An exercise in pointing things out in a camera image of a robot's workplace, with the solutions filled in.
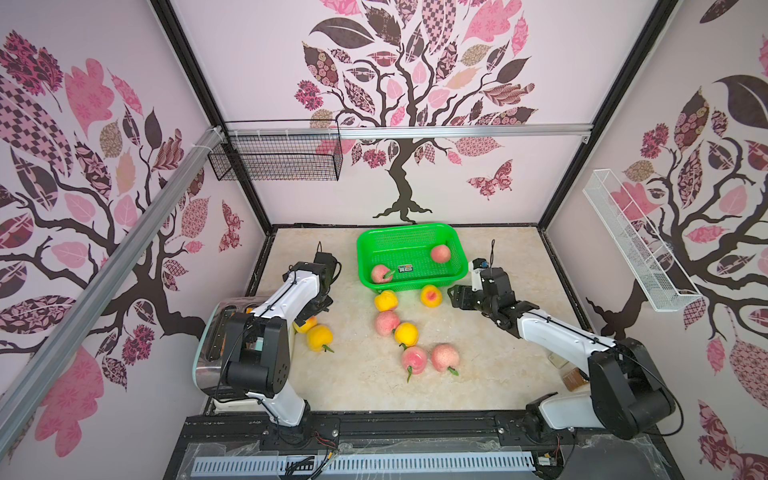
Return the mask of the pink peach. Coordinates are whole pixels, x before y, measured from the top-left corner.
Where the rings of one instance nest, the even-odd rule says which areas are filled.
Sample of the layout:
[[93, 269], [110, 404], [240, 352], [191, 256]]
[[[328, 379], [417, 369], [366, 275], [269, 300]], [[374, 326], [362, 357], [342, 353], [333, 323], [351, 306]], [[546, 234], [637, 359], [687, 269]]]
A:
[[431, 360], [434, 369], [438, 372], [449, 372], [458, 376], [457, 367], [460, 365], [458, 350], [451, 344], [439, 344], [431, 352]]
[[388, 310], [376, 316], [374, 327], [378, 335], [386, 337], [392, 335], [400, 324], [399, 316], [393, 310]]
[[428, 353], [419, 346], [411, 346], [403, 351], [401, 363], [407, 373], [407, 382], [414, 375], [419, 375], [426, 369], [428, 360]]
[[383, 264], [376, 265], [371, 271], [371, 280], [374, 284], [385, 284], [393, 280], [394, 271]]
[[430, 252], [431, 259], [438, 264], [448, 263], [452, 258], [452, 251], [447, 245], [437, 245]]

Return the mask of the yellow peach with red spot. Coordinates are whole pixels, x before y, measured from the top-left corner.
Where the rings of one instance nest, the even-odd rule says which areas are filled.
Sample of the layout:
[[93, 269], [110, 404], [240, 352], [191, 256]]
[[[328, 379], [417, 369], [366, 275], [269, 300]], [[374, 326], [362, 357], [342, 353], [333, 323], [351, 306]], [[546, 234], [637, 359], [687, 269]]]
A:
[[303, 324], [299, 325], [298, 323], [293, 323], [294, 330], [299, 334], [306, 334], [309, 330], [314, 328], [318, 324], [316, 317], [310, 317], [309, 319], [305, 320]]

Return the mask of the yellow peach with green leaf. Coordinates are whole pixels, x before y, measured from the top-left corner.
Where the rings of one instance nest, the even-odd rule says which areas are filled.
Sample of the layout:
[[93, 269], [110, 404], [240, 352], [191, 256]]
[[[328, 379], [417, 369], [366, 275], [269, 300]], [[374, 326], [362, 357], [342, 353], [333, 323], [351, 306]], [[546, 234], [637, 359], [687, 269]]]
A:
[[334, 350], [331, 348], [331, 343], [334, 340], [332, 330], [326, 326], [318, 324], [312, 327], [306, 333], [306, 341], [308, 348], [314, 352], [330, 352]]

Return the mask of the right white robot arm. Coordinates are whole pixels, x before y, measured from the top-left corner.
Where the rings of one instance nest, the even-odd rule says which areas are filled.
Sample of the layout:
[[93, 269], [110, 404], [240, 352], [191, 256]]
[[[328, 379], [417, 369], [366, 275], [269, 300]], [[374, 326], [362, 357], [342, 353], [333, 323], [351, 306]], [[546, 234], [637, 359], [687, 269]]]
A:
[[550, 430], [602, 429], [630, 440], [681, 411], [641, 342], [614, 340], [567, 324], [497, 284], [454, 285], [451, 305], [477, 311], [510, 335], [537, 344], [586, 375], [588, 388], [551, 394], [529, 405], [533, 422]]

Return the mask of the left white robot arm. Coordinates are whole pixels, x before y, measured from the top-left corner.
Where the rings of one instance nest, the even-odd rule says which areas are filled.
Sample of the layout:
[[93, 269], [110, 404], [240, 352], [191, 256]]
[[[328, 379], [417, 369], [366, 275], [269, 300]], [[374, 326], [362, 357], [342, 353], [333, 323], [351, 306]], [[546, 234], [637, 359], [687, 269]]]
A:
[[278, 426], [299, 426], [307, 410], [288, 382], [289, 328], [330, 306], [336, 270], [336, 261], [291, 266], [274, 294], [250, 314], [233, 314], [227, 325], [217, 385], [229, 387], [235, 400], [257, 400]]

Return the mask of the yellow red peach below basket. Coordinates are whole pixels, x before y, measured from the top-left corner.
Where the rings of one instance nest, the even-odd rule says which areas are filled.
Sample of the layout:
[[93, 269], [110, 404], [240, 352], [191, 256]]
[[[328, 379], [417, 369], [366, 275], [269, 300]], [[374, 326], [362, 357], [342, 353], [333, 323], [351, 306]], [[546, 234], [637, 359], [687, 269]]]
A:
[[443, 295], [439, 288], [434, 285], [426, 285], [420, 293], [422, 304], [428, 308], [437, 308], [442, 304]]

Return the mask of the green plastic basket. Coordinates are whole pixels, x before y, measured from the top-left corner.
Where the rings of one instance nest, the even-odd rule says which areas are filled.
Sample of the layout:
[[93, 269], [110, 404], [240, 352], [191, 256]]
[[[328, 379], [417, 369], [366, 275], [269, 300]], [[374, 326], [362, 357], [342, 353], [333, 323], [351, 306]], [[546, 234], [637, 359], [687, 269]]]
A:
[[[431, 250], [447, 245], [452, 251], [448, 263], [435, 263]], [[469, 262], [457, 231], [443, 223], [407, 225], [373, 229], [357, 239], [358, 277], [362, 285], [373, 290], [420, 290], [426, 285], [450, 286], [462, 280], [469, 271]], [[393, 280], [374, 284], [372, 269], [379, 264], [394, 271]], [[400, 265], [412, 264], [413, 271], [399, 273]]]

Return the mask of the yellow peach centre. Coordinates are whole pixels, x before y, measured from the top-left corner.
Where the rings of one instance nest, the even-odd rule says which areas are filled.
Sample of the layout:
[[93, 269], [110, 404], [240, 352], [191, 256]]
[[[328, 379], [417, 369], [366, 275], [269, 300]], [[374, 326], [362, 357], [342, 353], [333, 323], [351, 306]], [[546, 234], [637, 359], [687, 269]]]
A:
[[403, 322], [395, 328], [394, 339], [400, 347], [408, 349], [418, 343], [419, 330], [414, 324]]

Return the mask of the mint and chrome toaster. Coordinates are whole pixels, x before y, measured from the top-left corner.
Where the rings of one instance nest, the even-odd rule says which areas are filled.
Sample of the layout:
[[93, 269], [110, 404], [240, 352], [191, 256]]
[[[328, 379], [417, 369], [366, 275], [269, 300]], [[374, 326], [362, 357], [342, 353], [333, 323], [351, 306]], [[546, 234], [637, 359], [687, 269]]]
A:
[[273, 398], [290, 372], [287, 322], [259, 311], [261, 297], [221, 301], [206, 326], [193, 368], [195, 385], [218, 402]]

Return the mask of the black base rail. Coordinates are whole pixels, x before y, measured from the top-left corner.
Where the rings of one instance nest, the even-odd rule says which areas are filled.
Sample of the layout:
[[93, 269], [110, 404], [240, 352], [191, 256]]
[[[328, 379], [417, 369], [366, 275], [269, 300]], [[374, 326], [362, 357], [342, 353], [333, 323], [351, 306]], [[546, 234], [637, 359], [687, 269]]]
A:
[[186, 419], [164, 473], [190, 479], [198, 457], [334, 454], [529, 452], [532, 472], [376, 474], [360, 479], [679, 479], [666, 443], [641, 435], [620, 440], [601, 430], [527, 434], [517, 410], [437, 412], [314, 412], [295, 429], [264, 414]]

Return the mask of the aluminium rail back wall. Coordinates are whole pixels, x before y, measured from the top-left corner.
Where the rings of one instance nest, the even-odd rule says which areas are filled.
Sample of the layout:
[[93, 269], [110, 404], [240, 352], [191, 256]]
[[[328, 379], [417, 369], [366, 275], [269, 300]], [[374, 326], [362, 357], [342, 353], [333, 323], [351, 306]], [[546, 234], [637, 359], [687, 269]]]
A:
[[520, 125], [470, 125], [470, 126], [423, 126], [423, 127], [355, 127], [340, 128], [233, 128], [229, 127], [232, 137], [300, 135], [330, 136], [343, 140], [378, 140], [408, 138], [480, 138], [480, 137], [533, 137], [533, 136], [578, 136], [589, 137], [591, 124], [520, 124]]

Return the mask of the aluminium rail wall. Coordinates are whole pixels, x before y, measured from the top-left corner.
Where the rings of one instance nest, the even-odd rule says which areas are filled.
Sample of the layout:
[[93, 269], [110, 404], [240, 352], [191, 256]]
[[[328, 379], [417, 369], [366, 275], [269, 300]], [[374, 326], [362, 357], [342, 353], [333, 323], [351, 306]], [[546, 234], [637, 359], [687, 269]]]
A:
[[69, 358], [81, 346], [109, 301], [123, 285], [144, 249], [158, 235], [173, 207], [203, 168], [207, 152], [223, 139], [223, 128], [212, 126], [191, 146], [166, 187], [150, 202], [105, 266], [82, 291], [61, 324], [43, 342], [1, 398], [2, 455], [7, 454]]
[[355, 127], [340, 128], [233, 128], [229, 127], [232, 137], [300, 135], [330, 136], [343, 140], [378, 140], [408, 138], [480, 138], [480, 137], [533, 137], [533, 136], [578, 136], [589, 137], [591, 124], [520, 124], [520, 125], [470, 125], [470, 126], [423, 126], [423, 127]]

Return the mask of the aluminium rail left wall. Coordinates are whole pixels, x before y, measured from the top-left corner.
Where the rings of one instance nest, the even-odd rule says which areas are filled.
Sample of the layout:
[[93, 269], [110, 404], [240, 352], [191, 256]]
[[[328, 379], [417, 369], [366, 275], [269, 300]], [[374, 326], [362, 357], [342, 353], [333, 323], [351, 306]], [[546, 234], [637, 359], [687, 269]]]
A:
[[150, 202], [105, 266], [82, 291], [61, 324], [43, 342], [1, 398], [2, 455], [7, 454], [69, 358], [81, 346], [109, 301], [123, 285], [144, 249], [158, 235], [173, 207], [203, 168], [207, 152], [223, 139], [223, 128], [212, 126], [191, 146], [166, 187]]

